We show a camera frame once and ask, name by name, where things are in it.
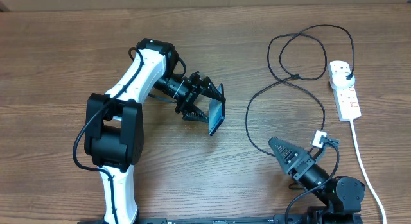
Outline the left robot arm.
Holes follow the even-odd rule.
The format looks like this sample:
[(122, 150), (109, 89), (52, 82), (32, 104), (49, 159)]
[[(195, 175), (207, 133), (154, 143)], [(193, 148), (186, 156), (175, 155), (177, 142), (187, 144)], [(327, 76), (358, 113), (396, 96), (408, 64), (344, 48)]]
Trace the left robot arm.
[(79, 134), (92, 158), (91, 171), (99, 172), (103, 181), (106, 208), (100, 223), (138, 221), (134, 166), (144, 144), (142, 106), (152, 89), (171, 97), (183, 120), (207, 123), (209, 135), (225, 119), (224, 86), (198, 72), (176, 74), (182, 59), (173, 44), (144, 38), (128, 54), (132, 64), (120, 81), (105, 94), (90, 95)]

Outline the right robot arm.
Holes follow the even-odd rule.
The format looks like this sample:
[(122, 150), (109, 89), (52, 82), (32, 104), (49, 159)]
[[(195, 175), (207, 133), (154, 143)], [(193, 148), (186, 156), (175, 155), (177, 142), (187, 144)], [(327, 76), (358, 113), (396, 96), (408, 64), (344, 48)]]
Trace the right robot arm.
[[(363, 223), (360, 212), (365, 196), (365, 184), (353, 177), (335, 176), (340, 160), (339, 142), (323, 137), (320, 143), (324, 147), (333, 148), (337, 154), (335, 167), (330, 174), (317, 164), (323, 150), (311, 156), (305, 149), (277, 137), (269, 140), (268, 144), (283, 172), (304, 189), (302, 194), (289, 203), (284, 214), (274, 215), (274, 223)], [(292, 205), (310, 193), (314, 194), (323, 206), (308, 207), (303, 214), (290, 214)]]

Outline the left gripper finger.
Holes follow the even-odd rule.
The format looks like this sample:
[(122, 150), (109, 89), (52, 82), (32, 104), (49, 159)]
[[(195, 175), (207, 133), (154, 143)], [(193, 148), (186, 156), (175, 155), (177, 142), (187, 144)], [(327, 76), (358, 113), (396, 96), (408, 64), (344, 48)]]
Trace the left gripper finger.
[(200, 84), (200, 93), (203, 96), (206, 96), (216, 101), (225, 103), (226, 98), (224, 96), (224, 87), (223, 84), (220, 84), (216, 87), (209, 77), (205, 77)]
[(209, 117), (196, 105), (187, 105), (182, 112), (182, 119), (185, 121), (209, 122)]

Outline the blue Galaxy smartphone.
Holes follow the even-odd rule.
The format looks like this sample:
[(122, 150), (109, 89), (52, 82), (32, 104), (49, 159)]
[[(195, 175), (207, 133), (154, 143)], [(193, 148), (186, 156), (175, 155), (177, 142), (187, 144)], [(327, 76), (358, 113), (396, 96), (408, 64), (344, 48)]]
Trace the blue Galaxy smartphone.
[(213, 136), (225, 120), (224, 85), (217, 88), (217, 95), (209, 101), (209, 136)]

